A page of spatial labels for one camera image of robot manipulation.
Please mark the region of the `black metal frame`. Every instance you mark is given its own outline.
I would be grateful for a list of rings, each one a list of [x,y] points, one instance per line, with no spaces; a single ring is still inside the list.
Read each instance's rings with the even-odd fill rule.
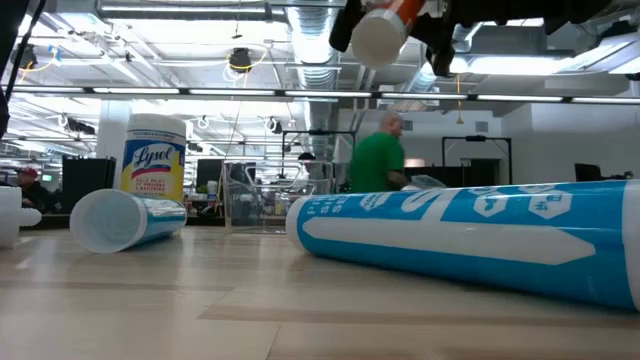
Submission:
[[[487,142],[491,141],[496,147],[499,147],[497,142],[502,141],[507,145],[507,159],[508,159],[508,184],[513,185],[513,145],[512,139],[510,137],[487,137],[484,135],[468,135],[468,136],[445,136],[441,138],[441,166],[443,168],[443,173],[446,173],[446,143],[449,140],[461,140],[465,142]]]

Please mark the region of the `blue silicone sealant tube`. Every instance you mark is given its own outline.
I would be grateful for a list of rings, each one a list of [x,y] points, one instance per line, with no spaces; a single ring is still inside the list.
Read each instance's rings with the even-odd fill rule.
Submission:
[[[286,233],[319,257],[640,312],[640,180],[305,196]]]
[[[187,211],[178,201],[101,189],[76,203],[69,227],[84,249],[112,254],[170,237],[186,221]]]
[[[42,214],[37,209],[22,207],[21,190],[0,186],[0,249],[12,248],[22,227],[37,225]]]

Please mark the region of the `person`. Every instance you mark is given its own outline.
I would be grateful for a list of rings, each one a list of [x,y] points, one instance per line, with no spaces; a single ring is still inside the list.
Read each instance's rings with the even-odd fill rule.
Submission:
[[[41,214],[55,211],[56,198],[38,181],[38,172],[35,169],[18,169],[17,183],[22,193],[23,208],[36,209]]]
[[[400,115],[387,112],[378,130],[356,145],[349,168],[352,193],[399,191],[408,185],[400,142],[402,132]]]

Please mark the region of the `black ceiling device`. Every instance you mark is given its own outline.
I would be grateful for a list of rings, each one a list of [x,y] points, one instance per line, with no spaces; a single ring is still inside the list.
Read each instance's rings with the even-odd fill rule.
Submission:
[[[239,74],[247,73],[252,68],[248,48],[234,48],[228,59],[229,68]]]

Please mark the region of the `silver ventilation duct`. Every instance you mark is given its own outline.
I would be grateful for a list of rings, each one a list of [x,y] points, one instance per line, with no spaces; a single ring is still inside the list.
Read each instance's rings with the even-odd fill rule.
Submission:
[[[291,26],[299,87],[308,91],[328,91],[337,87],[335,50],[329,37],[338,10],[328,7],[289,7],[286,9]],[[305,125],[308,131],[336,129],[336,105],[328,100],[309,100],[304,105]]]

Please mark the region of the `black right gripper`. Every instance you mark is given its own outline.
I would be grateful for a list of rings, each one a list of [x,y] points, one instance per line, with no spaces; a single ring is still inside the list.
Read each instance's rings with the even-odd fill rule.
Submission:
[[[545,0],[434,0],[438,15],[424,14],[427,44],[432,53],[431,65],[437,76],[448,76],[455,50],[452,36],[456,24],[540,18],[545,12]],[[333,24],[329,44],[344,53],[353,31],[365,16],[361,0],[347,0]]]

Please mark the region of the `clear plastic bin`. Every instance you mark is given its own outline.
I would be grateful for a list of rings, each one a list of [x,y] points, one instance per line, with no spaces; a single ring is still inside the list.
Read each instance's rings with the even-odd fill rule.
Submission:
[[[222,190],[230,233],[283,233],[301,197],[334,190],[333,164],[318,160],[226,161]]]

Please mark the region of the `black cabinet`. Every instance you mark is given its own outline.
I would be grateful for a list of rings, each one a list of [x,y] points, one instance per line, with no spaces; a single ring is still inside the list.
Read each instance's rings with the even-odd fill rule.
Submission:
[[[112,188],[116,159],[65,157],[62,161],[62,211],[70,214],[75,204],[96,190]]]

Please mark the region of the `overhead light bar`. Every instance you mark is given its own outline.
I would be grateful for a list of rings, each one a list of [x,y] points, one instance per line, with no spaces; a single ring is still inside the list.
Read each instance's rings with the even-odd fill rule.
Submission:
[[[624,105],[640,106],[640,97],[613,96],[544,96],[502,95],[472,93],[403,93],[388,91],[329,91],[329,90],[283,90],[249,88],[144,88],[144,87],[71,87],[71,86],[16,86],[15,94],[63,97],[125,97],[144,99],[253,99],[268,98],[311,100],[417,100],[456,102],[508,102],[508,103],[560,103],[577,105]]]

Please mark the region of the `black monitor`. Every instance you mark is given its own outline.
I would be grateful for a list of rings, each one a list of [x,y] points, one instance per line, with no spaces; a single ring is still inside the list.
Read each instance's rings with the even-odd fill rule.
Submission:
[[[218,182],[222,173],[221,159],[199,159],[197,161],[196,186],[207,185],[209,181]]]
[[[575,163],[575,178],[577,182],[602,181],[603,176],[598,165]]]

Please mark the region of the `orange sealant tube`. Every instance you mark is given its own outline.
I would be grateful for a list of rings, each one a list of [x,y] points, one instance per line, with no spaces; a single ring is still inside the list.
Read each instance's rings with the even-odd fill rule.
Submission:
[[[397,60],[426,0],[388,0],[374,4],[351,36],[354,56],[367,67],[384,67]]]

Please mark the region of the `Lysol wipes canister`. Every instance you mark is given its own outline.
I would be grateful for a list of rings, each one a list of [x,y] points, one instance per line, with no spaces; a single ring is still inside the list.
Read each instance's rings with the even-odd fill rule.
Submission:
[[[185,152],[183,121],[160,114],[132,115],[126,130],[120,189],[182,201]]]

